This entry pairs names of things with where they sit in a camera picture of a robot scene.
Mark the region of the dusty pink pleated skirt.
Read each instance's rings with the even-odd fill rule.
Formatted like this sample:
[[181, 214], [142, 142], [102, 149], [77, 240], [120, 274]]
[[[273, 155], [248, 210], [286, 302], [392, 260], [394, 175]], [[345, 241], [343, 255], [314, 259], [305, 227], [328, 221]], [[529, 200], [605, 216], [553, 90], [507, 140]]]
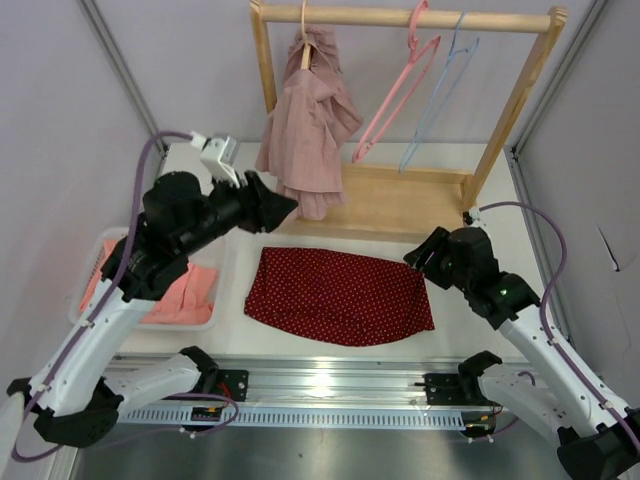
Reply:
[[255, 167], [277, 179], [278, 193], [298, 202], [292, 218], [318, 221], [346, 202], [341, 148], [363, 117], [343, 80], [335, 29], [311, 25], [306, 33], [310, 66], [302, 66], [304, 39], [298, 32]]

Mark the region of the red polka dot cloth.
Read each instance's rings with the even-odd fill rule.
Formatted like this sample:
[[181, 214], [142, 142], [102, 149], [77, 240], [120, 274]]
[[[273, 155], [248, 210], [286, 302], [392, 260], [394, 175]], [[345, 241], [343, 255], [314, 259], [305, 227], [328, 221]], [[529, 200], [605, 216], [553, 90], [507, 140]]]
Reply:
[[263, 248], [244, 313], [286, 333], [346, 347], [389, 344], [435, 329], [419, 272], [320, 248]]

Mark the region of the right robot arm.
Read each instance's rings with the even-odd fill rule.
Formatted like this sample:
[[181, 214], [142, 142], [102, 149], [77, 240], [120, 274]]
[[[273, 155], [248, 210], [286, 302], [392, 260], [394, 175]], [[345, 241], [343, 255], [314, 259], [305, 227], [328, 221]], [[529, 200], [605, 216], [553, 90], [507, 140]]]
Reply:
[[456, 389], [468, 403], [506, 407], [545, 438], [573, 479], [615, 479], [639, 463], [639, 411], [616, 395], [557, 331], [544, 326], [540, 298], [499, 267], [487, 233], [442, 227], [404, 257], [428, 281], [458, 289], [470, 309], [534, 368], [536, 387], [484, 351], [459, 366]]

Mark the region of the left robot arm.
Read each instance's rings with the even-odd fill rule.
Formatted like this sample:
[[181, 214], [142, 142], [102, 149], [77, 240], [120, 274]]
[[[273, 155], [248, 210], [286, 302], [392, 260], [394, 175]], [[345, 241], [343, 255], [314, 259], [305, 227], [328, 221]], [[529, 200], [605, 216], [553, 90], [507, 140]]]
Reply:
[[7, 389], [20, 394], [34, 428], [51, 444], [86, 448], [130, 412], [174, 396], [197, 400], [216, 390], [217, 363], [185, 347], [169, 360], [119, 378], [105, 369], [118, 348], [169, 287], [189, 258], [234, 228], [270, 233], [297, 201], [269, 189], [254, 171], [238, 183], [216, 181], [202, 193], [188, 172], [161, 176], [140, 196], [141, 213], [101, 268], [89, 307], [49, 364]]

